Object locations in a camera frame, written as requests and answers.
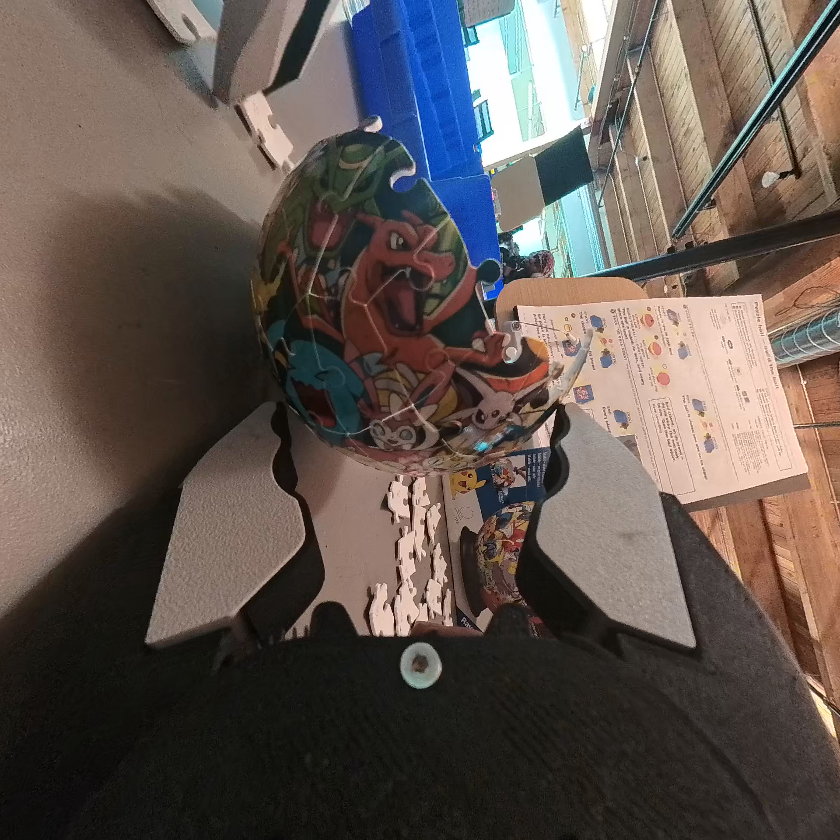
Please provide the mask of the colourful cartoon puzzle ball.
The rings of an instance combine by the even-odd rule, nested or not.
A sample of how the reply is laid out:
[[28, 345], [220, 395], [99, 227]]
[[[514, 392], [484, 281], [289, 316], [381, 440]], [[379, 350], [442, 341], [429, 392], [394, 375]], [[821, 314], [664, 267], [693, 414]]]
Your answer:
[[314, 145], [262, 227], [252, 302], [287, 407], [324, 444], [410, 477], [481, 467], [527, 443], [585, 360], [503, 336], [459, 230], [379, 118]]

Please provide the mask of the silver ribbed duct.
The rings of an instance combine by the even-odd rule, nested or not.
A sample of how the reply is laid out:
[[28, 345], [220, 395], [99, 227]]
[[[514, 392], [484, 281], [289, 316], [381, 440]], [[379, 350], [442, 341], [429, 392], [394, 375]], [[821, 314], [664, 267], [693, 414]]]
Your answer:
[[779, 369], [839, 353], [839, 307], [775, 333], [771, 349]]

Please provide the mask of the blue puzzle box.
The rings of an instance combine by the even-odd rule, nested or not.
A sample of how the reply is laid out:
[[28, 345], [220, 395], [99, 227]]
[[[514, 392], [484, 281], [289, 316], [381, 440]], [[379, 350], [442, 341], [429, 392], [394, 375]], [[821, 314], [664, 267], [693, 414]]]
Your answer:
[[545, 496], [549, 458], [549, 448], [530, 448], [442, 479], [456, 616], [464, 627], [484, 629], [501, 607], [515, 605], [525, 612], [531, 635], [552, 637], [516, 583], [533, 509]]

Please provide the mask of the brown cardboard panel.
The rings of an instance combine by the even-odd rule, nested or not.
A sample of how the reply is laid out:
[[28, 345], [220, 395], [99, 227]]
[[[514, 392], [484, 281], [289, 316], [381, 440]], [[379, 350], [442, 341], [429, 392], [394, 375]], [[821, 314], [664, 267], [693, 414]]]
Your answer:
[[502, 232], [513, 231], [540, 217], [545, 208], [536, 160], [535, 155], [526, 155], [490, 178]]

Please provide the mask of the teal metal rail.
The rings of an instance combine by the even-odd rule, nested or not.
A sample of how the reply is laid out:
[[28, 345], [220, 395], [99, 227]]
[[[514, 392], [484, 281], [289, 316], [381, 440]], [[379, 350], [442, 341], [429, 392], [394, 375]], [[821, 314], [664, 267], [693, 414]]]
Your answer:
[[838, 30], [838, 26], [839, 2], [828, 2], [802, 42], [795, 49], [790, 60], [780, 71], [780, 75], [773, 80], [759, 106], [753, 111], [749, 120], [738, 132], [719, 163], [712, 170], [700, 192], [688, 205], [673, 229], [674, 237], [678, 238], [683, 235], [697, 215], [707, 208], [721, 184], [725, 182], [736, 163], [746, 154], [761, 132], [764, 124], [769, 121], [774, 113], [782, 110], [784, 100], [803, 78], [805, 71], [809, 69], [830, 37]]

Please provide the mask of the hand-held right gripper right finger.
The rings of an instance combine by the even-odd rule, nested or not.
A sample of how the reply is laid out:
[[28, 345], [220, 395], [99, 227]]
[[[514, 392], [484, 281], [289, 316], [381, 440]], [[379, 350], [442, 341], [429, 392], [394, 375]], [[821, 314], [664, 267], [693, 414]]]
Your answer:
[[640, 460], [578, 406], [559, 405], [543, 486], [517, 587], [549, 633], [697, 649], [663, 502]]

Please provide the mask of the black flat panel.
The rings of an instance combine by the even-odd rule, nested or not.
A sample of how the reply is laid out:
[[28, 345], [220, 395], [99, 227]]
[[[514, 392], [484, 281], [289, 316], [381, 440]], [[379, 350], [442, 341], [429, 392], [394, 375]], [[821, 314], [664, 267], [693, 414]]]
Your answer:
[[554, 204], [594, 181], [587, 142], [581, 126], [534, 157], [543, 204]]

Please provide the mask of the pile of white puzzle pieces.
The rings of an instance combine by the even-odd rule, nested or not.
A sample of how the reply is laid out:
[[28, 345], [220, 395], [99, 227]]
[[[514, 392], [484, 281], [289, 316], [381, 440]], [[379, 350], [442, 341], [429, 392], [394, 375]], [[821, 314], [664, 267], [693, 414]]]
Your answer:
[[396, 527], [395, 581], [376, 582], [366, 621], [373, 637], [407, 637], [416, 625], [455, 626], [445, 510], [423, 478], [394, 476], [384, 508]]

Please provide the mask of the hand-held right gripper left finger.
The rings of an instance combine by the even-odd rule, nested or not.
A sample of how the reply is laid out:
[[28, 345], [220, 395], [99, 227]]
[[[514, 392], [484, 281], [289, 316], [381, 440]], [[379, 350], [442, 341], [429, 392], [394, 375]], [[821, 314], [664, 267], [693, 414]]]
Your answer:
[[291, 443], [285, 404], [267, 402], [185, 478], [147, 646], [236, 628], [267, 644], [314, 605], [325, 569]]

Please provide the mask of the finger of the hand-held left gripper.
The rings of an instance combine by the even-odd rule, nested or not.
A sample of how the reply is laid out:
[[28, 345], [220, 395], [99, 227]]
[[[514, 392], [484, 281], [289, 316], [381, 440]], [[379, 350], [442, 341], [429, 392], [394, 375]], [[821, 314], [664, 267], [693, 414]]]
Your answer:
[[228, 105], [299, 78], [333, 15], [332, 1], [226, 1], [213, 93]]
[[145, 1], [180, 46], [215, 40], [222, 12], [221, 2]]

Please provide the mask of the white curved puzzle piece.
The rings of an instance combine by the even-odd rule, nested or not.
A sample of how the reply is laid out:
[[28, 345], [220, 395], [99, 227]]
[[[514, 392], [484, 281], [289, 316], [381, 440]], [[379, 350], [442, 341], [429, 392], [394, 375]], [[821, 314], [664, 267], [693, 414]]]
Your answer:
[[293, 143], [279, 126], [266, 95], [259, 91], [237, 104], [249, 136], [275, 170], [289, 173], [293, 168]]

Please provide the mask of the black metal pole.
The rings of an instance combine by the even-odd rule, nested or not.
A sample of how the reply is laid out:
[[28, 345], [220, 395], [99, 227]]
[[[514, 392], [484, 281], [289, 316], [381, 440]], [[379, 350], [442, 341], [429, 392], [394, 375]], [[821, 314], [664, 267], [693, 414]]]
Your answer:
[[810, 245], [839, 235], [838, 212], [796, 220], [787, 224], [685, 247], [665, 255], [609, 267], [582, 275], [582, 279], [624, 278], [643, 283], [658, 277], [681, 275], [740, 259], [766, 256], [793, 247]]

